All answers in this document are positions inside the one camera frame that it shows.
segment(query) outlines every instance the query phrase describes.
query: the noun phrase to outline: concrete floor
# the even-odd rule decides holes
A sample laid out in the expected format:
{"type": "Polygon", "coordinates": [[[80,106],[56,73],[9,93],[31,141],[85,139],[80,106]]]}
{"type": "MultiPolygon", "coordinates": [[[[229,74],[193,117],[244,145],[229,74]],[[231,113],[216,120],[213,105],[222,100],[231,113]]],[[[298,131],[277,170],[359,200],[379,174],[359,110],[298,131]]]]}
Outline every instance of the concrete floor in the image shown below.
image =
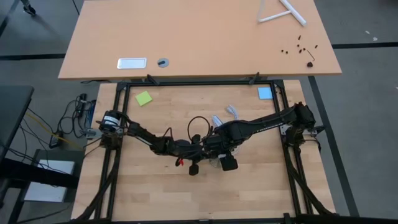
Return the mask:
{"type": "MultiPolygon", "coordinates": [[[[13,0],[0,1],[0,22],[13,0]]],[[[315,0],[332,44],[398,41],[397,0],[315,0]]],[[[63,54],[66,52],[78,14],[71,0],[31,0],[38,12],[31,18],[20,3],[0,37],[0,55],[63,54]]],[[[76,0],[80,9],[83,0],[76,0]]],[[[398,48],[335,50],[343,75],[318,77],[317,82],[335,132],[345,169],[360,215],[398,219],[398,48]]],[[[53,127],[65,105],[80,93],[96,98],[98,84],[58,80],[62,59],[0,61],[0,83],[32,85],[35,88],[30,107],[53,127]]],[[[316,104],[307,77],[299,78],[307,103],[316,104]]],[[[27,120],[42,138],[49,138],[41,128],[27,120]]],[[[83,139],[68,139],[84,145],[83,139]]],[[[322,159],[336,211],[347,215],[336,169],[325,134],[319,136],[322,159]]],[[[28,155],[40,148],[37,140],[27,136],[28,155]]],[[[23,150],[23,135],[18,131],[14,149],[23,150]]],[[[0,210],[0,220],[7,220],[18,194],[10,190],[0,210]]],[[[67,203],[26,203],[20,220],[45,215],[68,206],[67,203]]],[[[54,217],[32,223],[64,222],[72,207],[54,217]]]]}

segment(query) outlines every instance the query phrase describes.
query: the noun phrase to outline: sticky note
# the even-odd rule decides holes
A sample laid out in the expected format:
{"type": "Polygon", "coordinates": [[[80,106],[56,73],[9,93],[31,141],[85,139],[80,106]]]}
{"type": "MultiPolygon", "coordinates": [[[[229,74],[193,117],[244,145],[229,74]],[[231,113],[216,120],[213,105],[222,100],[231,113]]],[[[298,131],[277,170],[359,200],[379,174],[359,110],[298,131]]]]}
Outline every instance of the sticky note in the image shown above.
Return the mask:
{"type": "Polygon", "coordinates": [[[140,106],[143,106],[152,101],[152,97],[150,97],[148,91],[143,91],[142,93],[136,96],[137,102],[140,106]]]}
{"type": "Polygon", "coordinates": [[[272,99],[272,92],[270,87],[259,87],[258,90],[260,100],[272,99]]]}

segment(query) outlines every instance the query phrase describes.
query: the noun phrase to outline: yellow cable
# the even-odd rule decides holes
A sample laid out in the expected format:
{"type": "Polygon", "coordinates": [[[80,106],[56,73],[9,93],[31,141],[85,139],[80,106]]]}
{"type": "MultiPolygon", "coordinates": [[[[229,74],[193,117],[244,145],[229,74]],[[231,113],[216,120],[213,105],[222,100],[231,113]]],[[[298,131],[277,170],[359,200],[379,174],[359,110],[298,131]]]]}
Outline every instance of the yellow cable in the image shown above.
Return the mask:
{"type": "Polygon", "coordinates": [[[54,136],[55,138],[57,138],[57,139],[59,139],[59,140],[62,140],[62,141],[64,141],[64,142],[66,142],[66,143],[69,143],[71,146],[73,146],[73,147],[75,147],[75,148],[77,148],[77,149],[83,149],[83,148],[80,147],[78,144],[76,144],[76,143],[74,143],[74,142],[72,142],[72,141],[66,140],[66,139],[64,139],[64,138],[61,138],[60,136],[57,136],[57,135],[54,134],[53,132],[49,131],[37,118],[35,118],[34,116],[30,115],[29,113],[26,113],[26,115],[27,115],[28,117],[32,118],[33,120],[35,120],[36,122],[38,122],[38,124],[39,124],[46,132],[48,132],[49,134],[51,134],[51,135],[54,136]]]}

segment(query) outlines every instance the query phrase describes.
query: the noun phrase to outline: green sticky note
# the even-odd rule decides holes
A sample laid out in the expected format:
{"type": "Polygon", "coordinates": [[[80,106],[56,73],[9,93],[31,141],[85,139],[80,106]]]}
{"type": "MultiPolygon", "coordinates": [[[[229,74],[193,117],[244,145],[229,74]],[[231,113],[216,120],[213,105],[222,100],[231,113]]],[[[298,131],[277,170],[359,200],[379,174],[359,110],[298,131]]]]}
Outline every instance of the green sticky note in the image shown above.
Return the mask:
{"type": "Polygon", "coordinates": [[[136,96],[137,102],[140,106],[143,106],[152,101],[152,97],[150,97],[148,91],[143,91],[142,93],[136,96]]]}

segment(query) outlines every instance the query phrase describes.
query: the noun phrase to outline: wooden table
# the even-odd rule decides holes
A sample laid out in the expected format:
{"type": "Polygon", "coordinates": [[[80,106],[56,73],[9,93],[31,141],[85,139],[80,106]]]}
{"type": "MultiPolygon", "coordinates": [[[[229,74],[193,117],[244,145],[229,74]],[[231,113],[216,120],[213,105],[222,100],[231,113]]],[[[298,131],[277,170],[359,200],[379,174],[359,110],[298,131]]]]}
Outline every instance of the wooden table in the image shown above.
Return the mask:
{"type": "MultiPolygon", "coordinates": [[[[289,105],[305,102],[299,81],[284,82],[289,105]]],[[[240,119],[274,113],[272,100],[259,100],[257,87],[260,86],[264,85],[134,87],[127,113],[156,135],[163,135],[171,126],[175,139],[188,139],[187,124],[191,118],[201,115],[211,121],[211,116],[217,114],[223,121],[231,120],[232,116],[225,111],[229,104],[237,109],[240,119]],[[134,96],[144,90],[153,101],[140,107],[134,96]]],[[[115,89],[116,84],[100,86],[95,121],[112,109],[115,89]]],[[[93,123],[93,128],[98,128],[98,124],[93,123]]],[[[206,124],[195,120],[190,131],[204,135],[206,124]]],[[[123,141],[113,220],[274,218],[284,212],[294,216],[277,129],[256,134],[240,146],[236,155],[239,169],[223,172],[208,161],[201,161],[196,176],[188,175],[188,166],[175,167],[174,157],[157,156],[135,138],[125,137],[123,141]]],[[[316,142],[307,141],[301,149],[308,186],[324,206],[333,211],[316,142]]],[[[84,160],[72,218],[84,211],[97,192],[103,157],[101,148],[84,160]]],[[[107,204],[108,195],[104,197],[103,215],[107,204]]]]}
{"type": "MultiPolygon", "coordinates": [[[[306,27],[292,15],[259,24],[260,0],[85,1],[59,78],[341,74],[314,1],[289,1],[306,27]],[[116,67],[119,58],[142,57],[145,69],[116,67]],[[170,65],[160,68],[160,58],[170,65]]],[[[266,0],[262,16],[283,11],[266,0]]]]}

